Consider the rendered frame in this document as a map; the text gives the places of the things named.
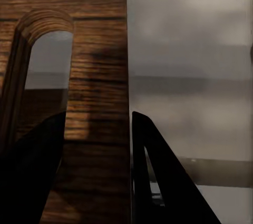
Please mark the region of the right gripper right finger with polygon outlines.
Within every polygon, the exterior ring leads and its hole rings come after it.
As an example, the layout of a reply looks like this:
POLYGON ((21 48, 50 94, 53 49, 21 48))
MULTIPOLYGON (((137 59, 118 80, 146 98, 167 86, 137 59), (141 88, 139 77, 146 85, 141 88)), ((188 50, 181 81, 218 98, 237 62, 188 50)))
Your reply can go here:
POLYGON ((136 224, 221 224, 153 121, 132 112, 136 224), (153 203, 146 147, 165 206, 153 203))

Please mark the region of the cutting board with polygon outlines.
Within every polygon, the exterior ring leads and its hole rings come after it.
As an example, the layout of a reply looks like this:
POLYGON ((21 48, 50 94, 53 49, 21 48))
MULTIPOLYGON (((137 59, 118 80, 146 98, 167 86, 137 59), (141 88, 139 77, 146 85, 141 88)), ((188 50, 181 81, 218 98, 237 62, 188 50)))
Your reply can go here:
POLYGON ((39 224, 132 224, 127 0, 0 0, 0 153, 32 46, 73 33, 62 158, 39 224))

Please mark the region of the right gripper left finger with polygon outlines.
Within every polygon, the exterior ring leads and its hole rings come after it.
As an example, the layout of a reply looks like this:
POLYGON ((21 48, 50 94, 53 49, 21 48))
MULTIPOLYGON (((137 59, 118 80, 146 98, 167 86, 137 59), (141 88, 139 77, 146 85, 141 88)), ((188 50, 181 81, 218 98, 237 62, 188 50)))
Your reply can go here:
POLYGON ((39 224, 62 158, 65 117, 50 116, 0 153, 0 224, 39 224))

